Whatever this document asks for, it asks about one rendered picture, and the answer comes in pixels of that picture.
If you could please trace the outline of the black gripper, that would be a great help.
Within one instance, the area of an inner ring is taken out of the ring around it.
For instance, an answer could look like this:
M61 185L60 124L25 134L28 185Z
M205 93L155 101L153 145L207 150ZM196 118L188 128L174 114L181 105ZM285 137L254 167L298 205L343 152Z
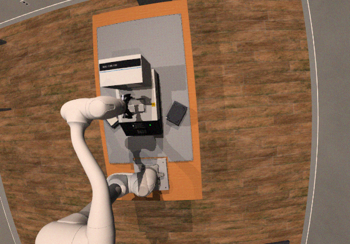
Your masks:
M126 111L123 113L123 118L128 118L128 119L133 119L133 115L136 113L131 113L128 109L128 103L130 101L130 99L135 99L133 97L130 96L131 94L125 94L125 95L121 95L122 100L124 100L124 102L126 103ZM125 99L126 98L126 99ZM127 114L127 115L126 115Z

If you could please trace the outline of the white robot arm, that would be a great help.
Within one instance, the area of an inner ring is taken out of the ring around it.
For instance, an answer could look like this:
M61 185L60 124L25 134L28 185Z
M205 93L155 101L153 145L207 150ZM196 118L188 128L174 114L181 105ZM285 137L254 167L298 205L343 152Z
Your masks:
M80 98L62 106L61 116L70 126L72 144L90 180L93 198L80 212L45 225L35 244L115 244L114 201L128 193L146 197L160 184L159 177L164 174L158 164L139 165L137 173L114 173L106 179L85 142L85 130L94 119L111 119L125 111L126 103L110 96Z

